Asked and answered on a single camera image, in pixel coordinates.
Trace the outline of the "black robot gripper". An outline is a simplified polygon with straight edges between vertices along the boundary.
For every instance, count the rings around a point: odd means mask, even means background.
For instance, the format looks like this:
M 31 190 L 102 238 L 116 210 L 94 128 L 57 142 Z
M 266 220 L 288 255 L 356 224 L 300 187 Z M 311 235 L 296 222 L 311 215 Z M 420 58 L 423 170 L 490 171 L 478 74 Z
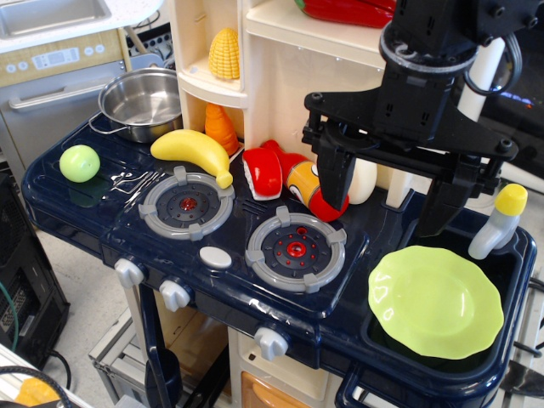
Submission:
M 338 211 L 347 200 L 355 157 L 392 167 L 445 167 L 433 178 L 417 226 L 418 236 L 436 236 L 469 199 L 493 194 L 501 164 L 519 148 L 451 100 L 456 81 L 478 55 L 477 44 L 461 29 L 388 24 L 379 51 L 386 62 L 379 87 L 305 97 L 303 142 L 317 155 L 324 200 Z

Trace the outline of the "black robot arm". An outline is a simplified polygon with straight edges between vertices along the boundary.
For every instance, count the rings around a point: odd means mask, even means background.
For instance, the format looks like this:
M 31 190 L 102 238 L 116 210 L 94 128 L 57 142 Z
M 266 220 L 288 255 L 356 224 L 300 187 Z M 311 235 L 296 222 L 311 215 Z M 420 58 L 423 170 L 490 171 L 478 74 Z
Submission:
M 536 1 L 399 1 L 380 36 L 386 67 L 366 91 L 310 93 L 303 142 L 317 156 L 324 200 L 341 209 L 362 158 L 430 178 L 417 233 L 434 236 L 467 201 L 498 185 L 517 145 L 462 114 L 451 101 L 478 49 L 502 39 L 522 67 L 515 33 L 536 22 Z

